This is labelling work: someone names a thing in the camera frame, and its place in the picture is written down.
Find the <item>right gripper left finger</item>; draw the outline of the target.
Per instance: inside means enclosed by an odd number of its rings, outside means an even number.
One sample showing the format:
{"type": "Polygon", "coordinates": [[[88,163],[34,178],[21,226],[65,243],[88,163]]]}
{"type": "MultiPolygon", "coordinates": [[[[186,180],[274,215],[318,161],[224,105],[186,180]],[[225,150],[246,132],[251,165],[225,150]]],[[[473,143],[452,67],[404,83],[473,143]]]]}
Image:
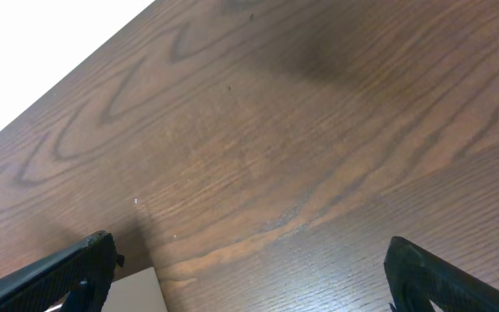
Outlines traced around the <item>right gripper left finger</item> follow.
{"type": "Polygon", "coordinates": [[[96,231],[0,278],[0,311],[45,311],[62,301],[62,311],[101,312],[124,263],[113,236],[96,231]]]}

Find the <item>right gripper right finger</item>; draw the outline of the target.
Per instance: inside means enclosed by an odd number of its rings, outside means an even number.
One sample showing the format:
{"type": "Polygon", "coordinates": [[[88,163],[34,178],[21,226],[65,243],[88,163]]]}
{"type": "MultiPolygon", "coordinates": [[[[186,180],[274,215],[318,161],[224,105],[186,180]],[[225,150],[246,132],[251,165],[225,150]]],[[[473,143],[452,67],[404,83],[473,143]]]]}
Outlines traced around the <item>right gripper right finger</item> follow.
{"type": "Polygon", "coordinates": [[[403,237],[384,260],[393,312],[499,312],[499,290],[403,237]]]}

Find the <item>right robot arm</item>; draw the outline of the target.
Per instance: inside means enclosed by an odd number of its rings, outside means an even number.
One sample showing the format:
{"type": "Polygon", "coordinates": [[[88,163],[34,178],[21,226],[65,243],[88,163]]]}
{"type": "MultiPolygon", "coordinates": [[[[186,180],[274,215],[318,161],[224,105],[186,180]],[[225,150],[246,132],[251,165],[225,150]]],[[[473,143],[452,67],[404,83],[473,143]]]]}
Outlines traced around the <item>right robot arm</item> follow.
{"type": "MultiPolygon", "coordinates": [[[[155,270],[120,280],[125,258],[97,231],[0,279],[0,311],[164,311],[155,270]]],[[[499,290],[402,238],[393,237],[384,269],[393,311],[499,311],[499,290]]]]}

